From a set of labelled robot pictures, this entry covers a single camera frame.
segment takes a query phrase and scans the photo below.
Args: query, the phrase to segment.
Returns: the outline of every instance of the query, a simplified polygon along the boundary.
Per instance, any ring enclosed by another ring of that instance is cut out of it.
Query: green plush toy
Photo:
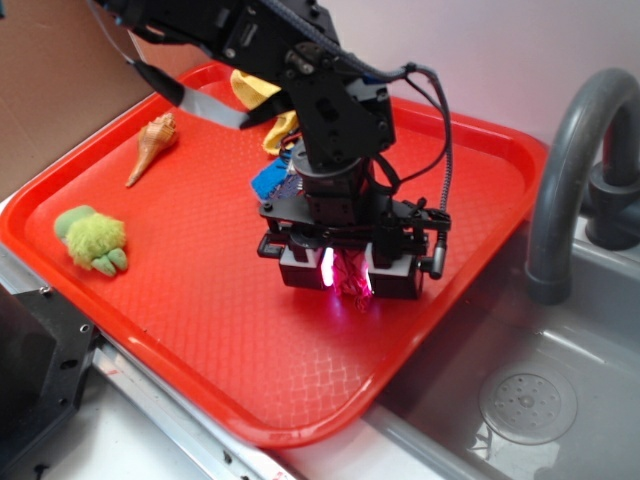
[[[53,228],[76,265],[95,268],[109,277],[116,274],[116,267],[127,269],[127,256],[122,250],[127,242],[123,222],[82,205],[60,215]]]

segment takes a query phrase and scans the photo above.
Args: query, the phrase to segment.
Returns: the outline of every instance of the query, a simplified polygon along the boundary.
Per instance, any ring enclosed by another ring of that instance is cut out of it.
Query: white wall
[[[372,65],[440,75],[451,109],[551,142],[596,71],[640,78],[639,0],[320,0],[341,43]],[[411,96],[394,88],[399,96]]]

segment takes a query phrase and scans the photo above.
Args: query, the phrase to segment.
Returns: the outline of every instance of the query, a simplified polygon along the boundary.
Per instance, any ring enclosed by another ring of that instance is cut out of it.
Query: yellow cloth
[[[234,70],[231,74],[231,88],[242,104],[251,110],[280,91],[280,87],[240,70]],[[281,113],[277,116],[275,125],[264,138],[262,148],[271,155],[278,155],[280,140],[297,127],[298,117],[295,111]]]

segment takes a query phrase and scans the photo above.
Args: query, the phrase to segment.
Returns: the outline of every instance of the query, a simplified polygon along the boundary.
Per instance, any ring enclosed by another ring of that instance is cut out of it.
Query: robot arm
[[[304,195],[264,204],[268,223],[258,253],[280,261],[284,283],[324,288],[320,262],[328,247],[364,252],[374,294],[418,298],[422,274],[442,276],[451,220],[446,197],[451,177],[451,125],[437,76],[415,64],[375,70],[341,50],[331,18],[315,0],[94,0],[117,22],[160,44],[192,44],[211,58],[278,85],[281,92],[243,119],[248,127],[294,109],[302,141],[291,162]],[[163,72],[134,66],[175,105],[184,88]],[[412,72],[428,77],[438,101],[416,87]],[[431,165],[404,179],[381,152],[395,142],[386,83],[407,80],[443,115],[445,143]],[[396,202],[400,184],[447,158],[439,209],[426,201]],[[374,178],[373,163],[389,186]],[[429,255],[425,230],[437,232]]]
[[[371,157],[394,141],[385,85],[311,41],[260,1],[98,0],[119,23],[153,43],[188,43],[208,56],[282,88],[244,126],[296,110],[313,166]],[[287,0],[289,11],[337,45],[326,9]]]

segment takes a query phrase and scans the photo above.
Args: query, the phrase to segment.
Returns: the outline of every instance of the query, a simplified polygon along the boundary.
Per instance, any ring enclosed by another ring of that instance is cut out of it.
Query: ribbon cable
[[[291,101],[287,98],[288,95],[278,92],[254,110],[241,112],[209,95],[181,84],[153,65],[140,60],[131,60],[130,63],[140,76],[172,105],[227,128],[253,127],[293,108]]]

